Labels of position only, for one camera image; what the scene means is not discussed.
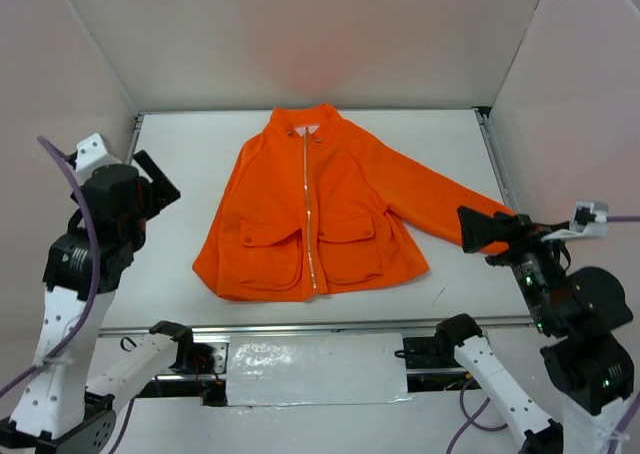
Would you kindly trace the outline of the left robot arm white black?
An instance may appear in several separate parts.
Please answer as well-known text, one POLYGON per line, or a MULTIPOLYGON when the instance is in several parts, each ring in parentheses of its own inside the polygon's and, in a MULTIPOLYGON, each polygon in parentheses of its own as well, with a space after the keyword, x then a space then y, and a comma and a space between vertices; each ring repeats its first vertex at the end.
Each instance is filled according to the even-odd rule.
POLYGON ((132 164, 82 164, 84 150, 59 158, 78 208, 50 247, 43 275, 44 317, 34 361, 18 378, 24 390, 1 421, 1 445, 36 453, 100 453, 120 413, 129 415, 144 388, 164 370, 213 372, 213 347, 191 328, 161 320, 114 366, 89 376, 104 317, 124 271, 146 240, 146 224, 177 201, 179 190, 141 150, 132 164))

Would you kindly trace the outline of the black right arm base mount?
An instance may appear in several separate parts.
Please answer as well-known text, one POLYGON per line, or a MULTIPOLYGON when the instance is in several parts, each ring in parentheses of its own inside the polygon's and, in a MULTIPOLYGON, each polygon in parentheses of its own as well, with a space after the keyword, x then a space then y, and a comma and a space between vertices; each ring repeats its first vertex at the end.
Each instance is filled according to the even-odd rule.
POLYGON ((404 337, 394 356, 404 362, 408 391, 436 392, 460 390, 467 371, 454 360, 454 345, 446 334, 404 337))

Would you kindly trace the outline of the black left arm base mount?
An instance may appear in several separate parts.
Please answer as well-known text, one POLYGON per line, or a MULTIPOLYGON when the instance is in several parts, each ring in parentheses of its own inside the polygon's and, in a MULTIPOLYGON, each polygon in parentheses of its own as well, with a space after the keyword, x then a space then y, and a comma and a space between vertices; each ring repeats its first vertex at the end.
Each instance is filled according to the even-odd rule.
POLYGON ((191 399, 207 407, 226 407, 227 342, 196 343, 182 364, 156 374, 138 399, 191 399))

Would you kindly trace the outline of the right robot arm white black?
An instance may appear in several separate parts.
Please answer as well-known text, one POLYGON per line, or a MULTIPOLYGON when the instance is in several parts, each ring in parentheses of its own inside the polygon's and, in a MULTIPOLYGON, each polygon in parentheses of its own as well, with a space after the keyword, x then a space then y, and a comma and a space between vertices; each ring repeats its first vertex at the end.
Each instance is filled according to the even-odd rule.
POLYGON ((615 329, 633 320, 619 280, 599 267, 570 272, 569 241, 603 238, 614 216, 603 202, 579 201, 570 220, 543 224, 525 214, 492 216, 457 210, 462 249, 494 243, 506 249, 485 260, 511 269, 536 330, 553 344, 540 354, 562 403, 554 420, 500 362, 467 314, 436 327, 435 353, 465 368, 494 404, 522 453, 619 453, 639 409, 634 362, 615 329))

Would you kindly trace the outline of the aluminium table frame rail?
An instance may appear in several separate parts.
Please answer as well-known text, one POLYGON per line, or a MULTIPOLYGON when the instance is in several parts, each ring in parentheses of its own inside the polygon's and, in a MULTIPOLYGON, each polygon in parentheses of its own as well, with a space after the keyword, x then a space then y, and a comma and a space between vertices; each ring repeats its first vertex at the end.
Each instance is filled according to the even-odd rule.
POLYGON ((459 313, 483 326, 530 321, 512 273, 422 232, 414 239, 430 271, 401 286, 322 296, 303 303, 236 303, 212 295, 192 271, 243 143, 270 114, 258 111, 146 113, 130 144, 147 151, 181 198, 149 224, 102 325, 103 336, 141 333, 160 320, 206 334, 427 328, 459 313))

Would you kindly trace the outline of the white foil-taped panel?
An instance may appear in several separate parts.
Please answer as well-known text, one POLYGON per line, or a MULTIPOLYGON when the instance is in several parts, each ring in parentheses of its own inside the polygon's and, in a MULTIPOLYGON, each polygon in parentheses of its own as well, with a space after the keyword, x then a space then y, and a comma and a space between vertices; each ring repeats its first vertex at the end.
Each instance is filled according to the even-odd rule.
POLYGON ((235 336, 231 406, 373 405, 411 399, 399 334, 235 336))

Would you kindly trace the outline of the orange zip-up jacket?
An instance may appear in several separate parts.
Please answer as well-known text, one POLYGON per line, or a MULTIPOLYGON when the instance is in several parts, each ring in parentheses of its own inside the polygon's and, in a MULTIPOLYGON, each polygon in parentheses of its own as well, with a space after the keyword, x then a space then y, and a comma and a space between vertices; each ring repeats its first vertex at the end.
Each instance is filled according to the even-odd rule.
POLYGON ((236 302, 394 287, 429 269, 408 227, 459 244, 463 206, 504 211, 331 105, 277 108, 240 150, 192 268, 236 302))

